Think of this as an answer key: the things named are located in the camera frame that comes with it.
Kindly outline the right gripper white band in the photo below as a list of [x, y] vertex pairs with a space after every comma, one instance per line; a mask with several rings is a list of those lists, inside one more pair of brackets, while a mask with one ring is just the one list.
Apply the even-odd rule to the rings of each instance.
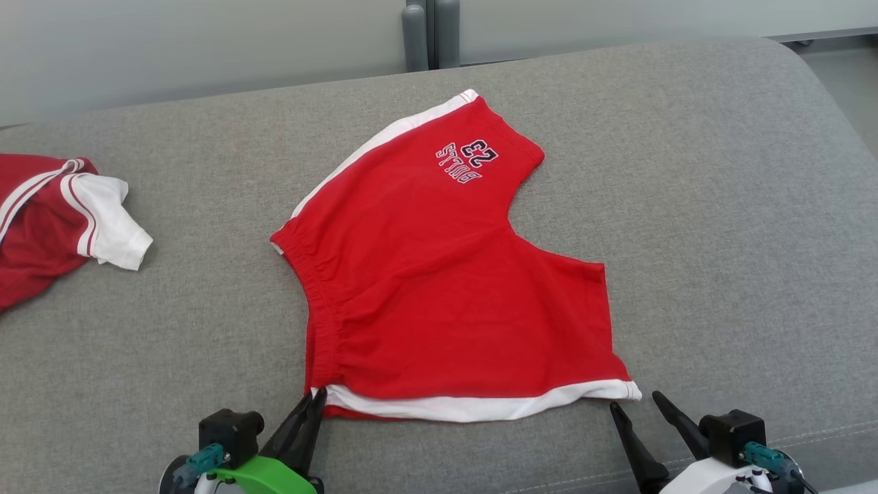
[[[733, 469], [716, 459], [709, 451], [709, 440], [700, 431], [699, 425], [684, 412], [681, 412], [661, 391], [653, 391], [652, 399], [668, 424], [674, 426], [690, 450], [694, 460], [680, 474], [670, 481], [670, 473], [665, 465], [657, 462], [648, 451], [636, 432], [627, 413], [618, 401], [609, 404], [610, 413], [617, 426], [621, 444], [634, 480], [640, 493], [752, 493], [752, 473], [759, 467], [744, 464], [743, 468]], [[784, 457], [785, 466], [796, 470], [799, 476], [783, 476], [769, 469], [763, 469], [763, 476], [771, 481], [771, 490], [761, 487], [758, 493], [808, 493], [803, 484], [803, 472], [797, 462], [789, 456]]]

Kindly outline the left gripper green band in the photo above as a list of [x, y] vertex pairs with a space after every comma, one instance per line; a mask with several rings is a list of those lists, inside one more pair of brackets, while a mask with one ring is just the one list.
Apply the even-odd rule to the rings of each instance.
[[[223, 453], [176, 458], [163, 473], [160, 493], [323, 493], [323, 482], [310, 478], [309, 472], [326, 401], [326, 388], [304, 395], [261, 447], [260, 456], [238, 469], [222, 467], [220, 460], [228, 457]], [[279, 462], [290, 454], [293, 470]]]

